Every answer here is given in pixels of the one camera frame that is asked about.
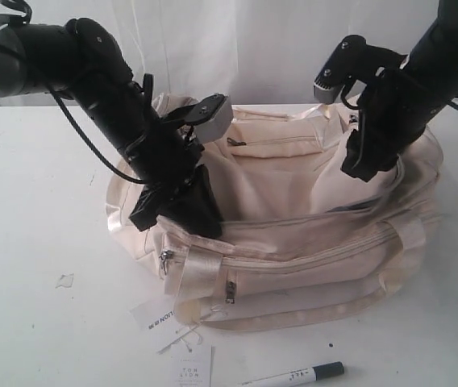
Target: white curtain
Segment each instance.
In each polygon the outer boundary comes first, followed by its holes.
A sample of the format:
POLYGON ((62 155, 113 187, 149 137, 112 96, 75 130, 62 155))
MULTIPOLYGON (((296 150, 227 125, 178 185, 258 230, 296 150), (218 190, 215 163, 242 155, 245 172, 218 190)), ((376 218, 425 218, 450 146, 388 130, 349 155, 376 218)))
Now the white curtain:
MULTIPOLYGON (((409 52, 437 15, 438 0, 27 0, 33 23, 97 20, 117 39, 136 79, 156 92, 235 103, 313 102, 312 84, 348 34, 409 52)), ((0 5, 0 13, 9 10, 0 5)), ((53 105, 49 96, 0 105, 53 105)))

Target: price tag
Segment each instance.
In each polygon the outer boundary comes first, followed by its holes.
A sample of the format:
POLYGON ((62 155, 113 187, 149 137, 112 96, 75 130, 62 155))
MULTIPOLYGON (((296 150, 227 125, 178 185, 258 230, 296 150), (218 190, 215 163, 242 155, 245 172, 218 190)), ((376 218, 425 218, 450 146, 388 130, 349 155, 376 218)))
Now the price tag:
POLYGON ((169 385, 173 387, 210 387, 211 357, 210 345, 191 345, 182 343, 172 346, 172 368, 169 385))
POLYGON ((173 315, 173 297, 161 296, 145 302, 131 310, 134 320, 144 332, 148 346, 154 352, 161 352, 191 332, 180 324, 173 315))

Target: bag strap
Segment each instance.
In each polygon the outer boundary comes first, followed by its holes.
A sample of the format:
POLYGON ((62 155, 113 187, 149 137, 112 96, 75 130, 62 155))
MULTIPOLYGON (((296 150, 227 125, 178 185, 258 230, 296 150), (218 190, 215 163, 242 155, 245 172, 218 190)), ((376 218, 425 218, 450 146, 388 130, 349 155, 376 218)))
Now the bag strap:
POLYGON ((222 256, 191 248, 177 296, 176 316, 181 323, 188 325, 201 323, 206 327, 230 331, 264 331, 324 323, 357 314, 381 299, 396 293, 402 284, 418 271, 423 261, 427 238, 421 219, 411 212, 406 212, 386 222, 397 232, 402 243, 402 251, 380 268, 377 274, 378 289, 371 294, 351 302, 309 310, 267 314, 252 318, 202 321, 200 298, 213 295, 222 256))

